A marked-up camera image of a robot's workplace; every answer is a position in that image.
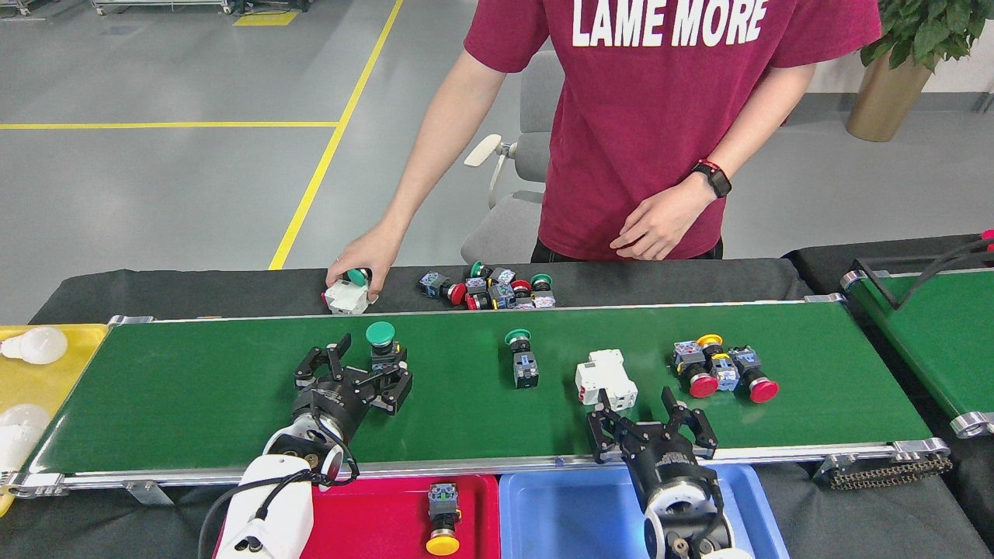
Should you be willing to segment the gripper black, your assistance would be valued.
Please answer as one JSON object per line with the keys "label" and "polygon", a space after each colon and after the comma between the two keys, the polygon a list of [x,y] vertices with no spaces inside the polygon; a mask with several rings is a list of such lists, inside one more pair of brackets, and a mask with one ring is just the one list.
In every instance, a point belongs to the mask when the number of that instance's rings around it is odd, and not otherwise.
{"label": "gripper black", "polygon": [[[636,425],[611,408],[606,389],[597,391],[594,409],[586,415],[592,441],[593,461],[624,460],[639,505],[650,505],[651,499],[666,486],[686,482],[697,489],[699,498],[691,498],[693,505],[711,498],[711,485],[717,475],[700,467],[693,448],[700,448],[700,456],[714,459],[718,438],[702,409],[690,409],[678,401],[670,387],[664,387],[661,399],[669,415],[664,425]],[[686,426],[693,434],[693,443],[680,434]]]}
{"label": "gripper black", "polygon": [[[342,357],[351,346],[352,334],[337,343],[314,346],[294,372],[297,396],[291,415],[291,435],[313,439],[308,432],[337,432],[351,443],[369,407],[388,416],[400,411],[412,389],[412,373],[407,362],[387,366],[379,372],[344,370]],[[316,377],[322,366],[329,373]]]}

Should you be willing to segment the person's right hand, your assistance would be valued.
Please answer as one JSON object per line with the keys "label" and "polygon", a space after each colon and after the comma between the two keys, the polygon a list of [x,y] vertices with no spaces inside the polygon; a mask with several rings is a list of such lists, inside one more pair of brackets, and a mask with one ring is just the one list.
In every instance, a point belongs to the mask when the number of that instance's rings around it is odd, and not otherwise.
{"label": "person's right hand", "polygon": [[375,302],[384,289],[391,266],[398,257],[405,233],[407,233],[406,226],[383,222],[355,238],[329,266],[326,286],[330,289],[348,270],[369,269],[368,300]]}

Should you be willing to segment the person's left hand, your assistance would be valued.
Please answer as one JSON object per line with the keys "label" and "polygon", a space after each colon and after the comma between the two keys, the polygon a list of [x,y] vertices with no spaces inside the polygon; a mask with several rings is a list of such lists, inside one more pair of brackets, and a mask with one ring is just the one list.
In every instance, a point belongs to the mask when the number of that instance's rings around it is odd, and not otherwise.
{"label": "person's left hand", "polygon": [[693,172],[682,182],[643,200],[629,214],[620,234],[610,242],[618,257],[658,261],[679,244],[700,214],[717,200],[704,174]]}

